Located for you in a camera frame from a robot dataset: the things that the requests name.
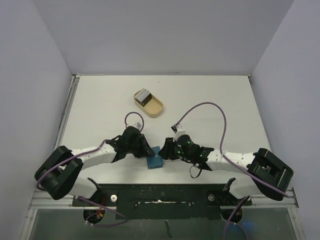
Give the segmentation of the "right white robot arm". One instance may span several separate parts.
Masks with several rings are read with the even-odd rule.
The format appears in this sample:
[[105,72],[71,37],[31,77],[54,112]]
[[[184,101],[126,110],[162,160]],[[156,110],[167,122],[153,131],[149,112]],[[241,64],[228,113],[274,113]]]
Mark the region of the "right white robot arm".
[[239,199],[262,194],[282,201],[294,171],[266,148],[256,152],[221,152],[213,147],[194,143],[187,134],[177,139],[167,137],[158,153],[165,160],[181,160],[204,171],[227,171],[244,174],[246,178],[232,177],[222,192],[223,200],[230,205]]

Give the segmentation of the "blue leather card holder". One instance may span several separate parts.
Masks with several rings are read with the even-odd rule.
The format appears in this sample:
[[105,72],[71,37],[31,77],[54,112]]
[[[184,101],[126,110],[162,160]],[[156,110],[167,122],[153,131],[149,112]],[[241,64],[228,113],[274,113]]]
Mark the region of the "blue leather card holder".
[[164,165],[164,160],[159,155],[159,151],[161,149],[160,146],[155,146],[151,149],[154,151],[154,155],[146,157],[147,168],[149,170],[162,168]]

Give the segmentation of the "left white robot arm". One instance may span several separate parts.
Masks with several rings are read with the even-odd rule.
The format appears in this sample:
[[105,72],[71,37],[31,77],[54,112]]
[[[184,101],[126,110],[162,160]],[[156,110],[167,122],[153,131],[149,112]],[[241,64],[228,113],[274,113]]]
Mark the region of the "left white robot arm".
[[80,177],[80,172],[101,164],[116,163],[127,155],[137,159],[155,155],[145,135],[134,126],[128,126],[112,139],[104,139],[98,146],[69,149],[61,145],[36,171],[36,188],[47,192],[54,200],[71,195],[82,197],[95,206],[102,199],[101,187],[90,177]]

